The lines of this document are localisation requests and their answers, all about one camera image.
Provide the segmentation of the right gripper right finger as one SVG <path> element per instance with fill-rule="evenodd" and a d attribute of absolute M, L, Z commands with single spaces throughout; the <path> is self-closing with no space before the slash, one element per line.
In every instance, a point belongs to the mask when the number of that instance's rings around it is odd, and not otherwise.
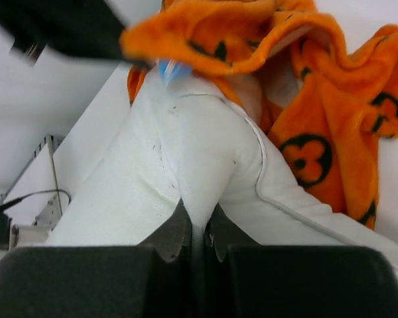
<path fill-rule="evenodd" d="M 373 249 L 262 245 L 221 207 L 205 244 L 208 317 L 398 317 L 398 279 Z"/>

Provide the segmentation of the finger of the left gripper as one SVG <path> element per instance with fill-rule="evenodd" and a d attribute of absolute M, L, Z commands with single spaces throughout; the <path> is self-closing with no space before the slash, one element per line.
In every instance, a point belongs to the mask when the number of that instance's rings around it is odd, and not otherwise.
<path fill-rule="evenodd" d="M 0 27 L 12 50 L 35 63 L 45 48 L 89 60 L 125 62 L 142 70 L 151 63 L 123 52 L 127 24 L 106 1 L 0 1 Z"/>

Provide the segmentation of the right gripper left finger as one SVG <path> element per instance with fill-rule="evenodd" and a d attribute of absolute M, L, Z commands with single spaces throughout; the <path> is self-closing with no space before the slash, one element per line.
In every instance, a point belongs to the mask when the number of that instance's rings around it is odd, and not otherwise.
<path fill-rule="evenodd" d="M 182 203 L 135 246 L 26 247 L 0 261 L 0 317 L 189 317 Z"/>

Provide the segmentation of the white pillow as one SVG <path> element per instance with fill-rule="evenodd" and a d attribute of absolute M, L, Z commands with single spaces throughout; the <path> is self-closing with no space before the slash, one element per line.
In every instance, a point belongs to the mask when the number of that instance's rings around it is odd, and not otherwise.
<path fill-rule="evenodd" d="M 398 275 L 398 245 L 301 188 L 245 111 L 206 80 L 165 85 L 150 71 L 109 150 L 78 190 L 49 246 L 134 245 L 183 202 L 195 249 L 214 207 L 263 245 L 358 245 Z"/>

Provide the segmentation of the orange patterned pillowcase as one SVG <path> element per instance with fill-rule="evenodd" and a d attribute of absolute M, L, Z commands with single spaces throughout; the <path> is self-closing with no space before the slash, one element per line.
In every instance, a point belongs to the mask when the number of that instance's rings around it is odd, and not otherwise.
<path fill-rule="evenodd" d="M 354 53 L 336 20 L 312 1 L 163 1 L 159 14 L 124 30 L 126 57 L 184 62 L 240 102 L 231 76 L 276 80 L 282 53 L 302 86 L 285 107 L 263 91 L 261 130 L 307 192 L 373 229 L 378 143 L 398 137 L 398 26 L 381 27 Z"/>

